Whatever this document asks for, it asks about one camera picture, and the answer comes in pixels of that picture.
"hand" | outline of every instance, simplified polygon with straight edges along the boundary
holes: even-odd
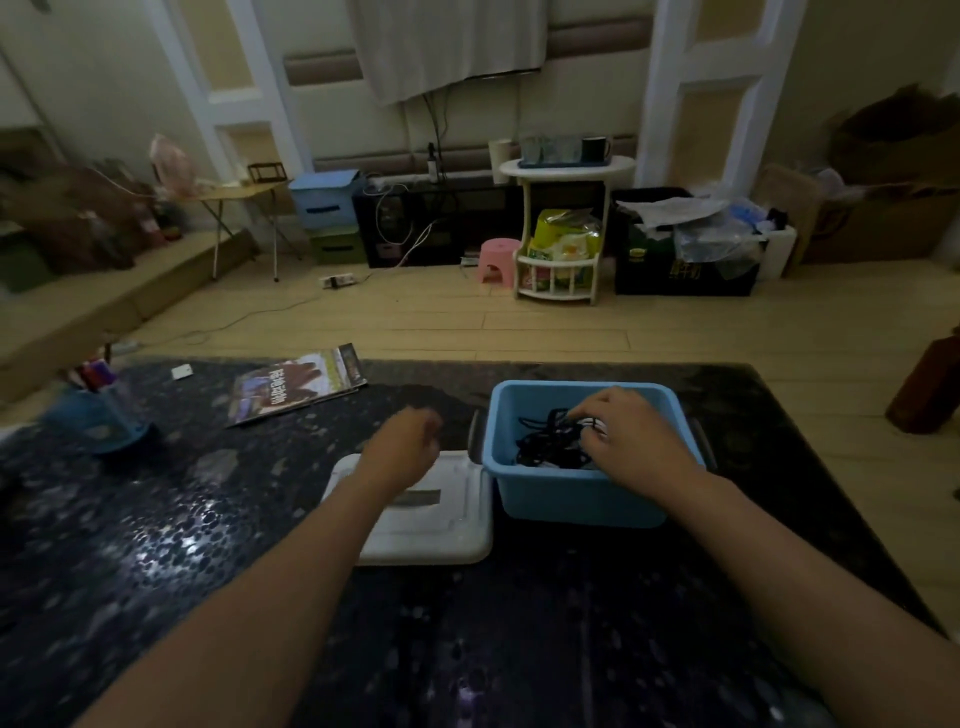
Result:
[[[378,429],[353,471],[358,483],[398,496],[430,470],[440,454],[437,432],[444,421],[432,409],[407,407]]]
[[[671,489],[703,472],[670,423],[637,392],[605,389],[587,397],[566,417],[602,420],[606,439],[584,427],[581,447],[611,480],[660,504]]]

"white small card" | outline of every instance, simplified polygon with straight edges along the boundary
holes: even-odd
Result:
[[[174,376],[174,379],[183,379],[193,374],[193,368],[189,364],[180,364],[178,367],[171,369],[170,374]]]

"pen holder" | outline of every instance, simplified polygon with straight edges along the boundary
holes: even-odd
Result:
[[[150,421],[117,380],[96,392],[64,392],[43,419],[76,435],[95,454],[132,445],[150,429]]]

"person's left hand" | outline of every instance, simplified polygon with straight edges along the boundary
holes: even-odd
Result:
[[[364,446],[353,471],[356,481],[390,499],[416,485],[440,455],[437,432],[443,423],[432,409],[397,412]]]

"book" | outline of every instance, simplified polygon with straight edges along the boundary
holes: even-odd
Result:
[[[277,362],[233,382],[227,426],[340,397],[366,383],[352,344]]]

